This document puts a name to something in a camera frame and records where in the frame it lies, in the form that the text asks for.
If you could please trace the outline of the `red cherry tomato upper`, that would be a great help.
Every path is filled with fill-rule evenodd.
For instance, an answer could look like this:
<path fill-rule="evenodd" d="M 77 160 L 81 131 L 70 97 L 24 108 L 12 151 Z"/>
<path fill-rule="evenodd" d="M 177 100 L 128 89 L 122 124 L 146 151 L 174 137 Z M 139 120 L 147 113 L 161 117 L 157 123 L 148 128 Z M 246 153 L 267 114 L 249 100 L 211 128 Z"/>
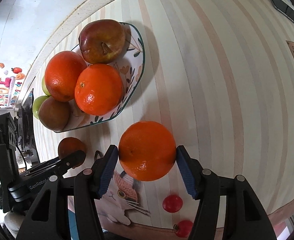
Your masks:
<path fill-rule="evenodd" d="M 162 206 L 166 212 L 176 213 L 183 207 L 183 200 L 177 194 L 172 194 L 163 200 Z"/>

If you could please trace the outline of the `floral ceramic fruit bowl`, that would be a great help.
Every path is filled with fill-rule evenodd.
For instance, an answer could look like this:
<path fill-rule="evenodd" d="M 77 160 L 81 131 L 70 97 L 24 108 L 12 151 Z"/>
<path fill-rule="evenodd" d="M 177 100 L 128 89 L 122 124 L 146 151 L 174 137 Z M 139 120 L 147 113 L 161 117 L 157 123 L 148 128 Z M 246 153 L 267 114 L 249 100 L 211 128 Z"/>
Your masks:
<path fill-rule="evenodd" d="M 109 63 L 122 78 L 124 94 L 116 107 L 105 115 L 89 115 L 81 111 L 74 100 L 69 102 L 71 115 L 63 131 L 72 131 L 92 125 L 108 122 L 116 118 L 129 103 L 145 69 L 145 47 L 139 30 L 131 23 L 122 22 L 126 41 L 121 54 L 116 60 Z"/>

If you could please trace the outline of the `red cherry tomato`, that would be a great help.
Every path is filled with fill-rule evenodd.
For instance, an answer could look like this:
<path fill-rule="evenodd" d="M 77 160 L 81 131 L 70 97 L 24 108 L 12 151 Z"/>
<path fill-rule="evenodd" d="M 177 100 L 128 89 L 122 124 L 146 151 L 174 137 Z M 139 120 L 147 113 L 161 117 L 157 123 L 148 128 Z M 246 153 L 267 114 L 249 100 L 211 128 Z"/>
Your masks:
<path fill-rule="evenodd" d="M 173 231 L 179 238 L 187 238 L 192 230 L 193 222 L 190 220 L 182 220 L 173 226 Z"/>
<path fill-rule="evenodd" d="M 166 212 L 176 213 L 183 207 L 183 200 L 177 194 L 172 194 L 163 200 L 162 206 Z"/>

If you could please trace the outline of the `striped cat print table mat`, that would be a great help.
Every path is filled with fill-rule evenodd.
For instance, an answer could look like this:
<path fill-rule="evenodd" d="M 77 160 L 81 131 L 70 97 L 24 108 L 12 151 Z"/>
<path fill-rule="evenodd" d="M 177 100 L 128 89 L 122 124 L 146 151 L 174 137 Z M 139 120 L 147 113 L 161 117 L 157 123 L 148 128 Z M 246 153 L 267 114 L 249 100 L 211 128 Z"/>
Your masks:
<path fill-rule="evenodd" d="M 115 119 L 66 133 L 34 123 L 41 161 L 59 142 L 97 150 L 118 144 L 135 122 L 163 124 L 177 145 L 219 176 L 245 176 L 273 224 L 294 213 L 294 23 L 270 0 L 98 0 L 83 3 L 50 37 L 72 49 L 101 18 L 133 24 L 145 47 L 139 85 Z"/>

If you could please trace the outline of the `red green apple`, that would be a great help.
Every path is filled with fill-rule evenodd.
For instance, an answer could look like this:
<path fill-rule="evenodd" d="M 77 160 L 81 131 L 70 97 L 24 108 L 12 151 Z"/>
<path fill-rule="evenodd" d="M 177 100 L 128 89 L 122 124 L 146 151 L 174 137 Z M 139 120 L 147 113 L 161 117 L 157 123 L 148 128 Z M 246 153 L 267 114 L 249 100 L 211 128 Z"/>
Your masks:
<path fill-rule="evenodd" d="M 69 121 L 71 107 L 68 102 L 60 102 L 53 97 L 46 99 L 39 109 L 40 122 L 51 131 L 61 132 Z"/>

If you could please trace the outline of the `dark red apple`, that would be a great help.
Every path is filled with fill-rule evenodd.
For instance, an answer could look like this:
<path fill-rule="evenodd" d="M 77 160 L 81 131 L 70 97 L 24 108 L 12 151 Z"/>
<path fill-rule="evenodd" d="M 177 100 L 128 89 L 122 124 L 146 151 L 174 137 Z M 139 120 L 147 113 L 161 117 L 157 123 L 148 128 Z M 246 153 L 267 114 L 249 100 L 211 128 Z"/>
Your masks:
<path fill-rule="evenodd" d="M 125 45 L 122 25 L 111 19 L 97 20 L 87 24 L 79 34 L 82 57 L 91 64 L 114 61 Z"/>

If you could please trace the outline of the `bright orange mandarin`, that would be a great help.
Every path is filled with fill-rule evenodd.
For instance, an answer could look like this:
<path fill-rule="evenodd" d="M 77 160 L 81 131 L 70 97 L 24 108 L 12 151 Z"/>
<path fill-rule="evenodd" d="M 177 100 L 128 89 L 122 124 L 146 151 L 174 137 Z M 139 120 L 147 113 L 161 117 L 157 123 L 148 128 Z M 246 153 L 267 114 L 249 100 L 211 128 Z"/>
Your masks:
<path fill-rule="evenodd" d="M 78 77 L 74 99 L 89 115 L 105 115 L 122 100 L 124 86 L 118 71 L 108 64 L 92 64 Z"/>

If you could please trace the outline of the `colourful wall sticker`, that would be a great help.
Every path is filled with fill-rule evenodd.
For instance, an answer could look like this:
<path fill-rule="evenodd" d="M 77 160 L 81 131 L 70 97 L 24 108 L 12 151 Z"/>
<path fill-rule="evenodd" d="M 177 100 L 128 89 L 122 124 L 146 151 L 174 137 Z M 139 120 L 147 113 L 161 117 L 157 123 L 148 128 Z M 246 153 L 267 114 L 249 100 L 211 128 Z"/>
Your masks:
<path fill-rule="evenodd" d="M 21 67 L 9 67 L 0 62 L 0 109 L 14 109 L 26 73 Z"/>

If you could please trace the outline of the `large orange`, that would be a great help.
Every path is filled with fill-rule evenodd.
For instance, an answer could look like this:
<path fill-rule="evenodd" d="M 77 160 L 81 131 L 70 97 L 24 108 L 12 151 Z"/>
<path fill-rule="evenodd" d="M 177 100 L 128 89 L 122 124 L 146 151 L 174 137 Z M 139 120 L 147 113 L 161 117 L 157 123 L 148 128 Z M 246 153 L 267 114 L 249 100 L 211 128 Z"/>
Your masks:
<path fill-rule="evenodd" d="M 74 89 L 81 72 L 87 67 L 84 59 L 73 51 L 54 55 L 45 70 L 45 85 L 51 96 L 61 102 L 74 99 Z"/>

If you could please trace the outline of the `black smartphone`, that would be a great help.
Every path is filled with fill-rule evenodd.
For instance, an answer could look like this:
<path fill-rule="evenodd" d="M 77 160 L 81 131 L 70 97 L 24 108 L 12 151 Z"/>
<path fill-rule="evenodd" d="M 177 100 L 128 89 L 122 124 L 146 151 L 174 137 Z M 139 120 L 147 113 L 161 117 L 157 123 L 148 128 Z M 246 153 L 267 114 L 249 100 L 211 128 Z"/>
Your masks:
<path fill-rule="evenodd" d="M 282 0 L 271 0 L 271 2 L 276 10 L 278 10 L 294 23 L 294 10 L 292 7 L 287 5 L 287 3 L 283 2 Z"/>

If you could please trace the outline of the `dark shaded orange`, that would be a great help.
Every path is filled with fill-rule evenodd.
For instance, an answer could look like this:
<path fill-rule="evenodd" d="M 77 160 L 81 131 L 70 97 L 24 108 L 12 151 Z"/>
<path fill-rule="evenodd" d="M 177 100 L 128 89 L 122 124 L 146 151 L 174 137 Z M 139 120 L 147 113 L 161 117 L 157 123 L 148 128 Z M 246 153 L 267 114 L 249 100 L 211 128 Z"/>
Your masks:
<path fill-rule="evenodd" d="M 58 156 L 59 159 L 63 159 L 64 157 L 69 156 L 70 154 L 76 151 L 83 151 L 87 154 L 86 145 L 75 137 L 66 137 L 62 139 L 58 146 Z"/>

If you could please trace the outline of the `red cherry tomato lower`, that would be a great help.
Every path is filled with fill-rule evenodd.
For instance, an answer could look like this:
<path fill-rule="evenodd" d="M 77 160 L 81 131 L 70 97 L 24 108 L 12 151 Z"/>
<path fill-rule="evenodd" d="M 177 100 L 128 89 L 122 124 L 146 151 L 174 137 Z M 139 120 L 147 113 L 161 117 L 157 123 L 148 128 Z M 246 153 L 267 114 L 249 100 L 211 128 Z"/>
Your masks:
<path fill-rule="evenodd" d="M 190 220 L 182 220 L 173 226 L 173 231 L 179 238 L 187 238 L 192 230 L 193 222 Z"/>

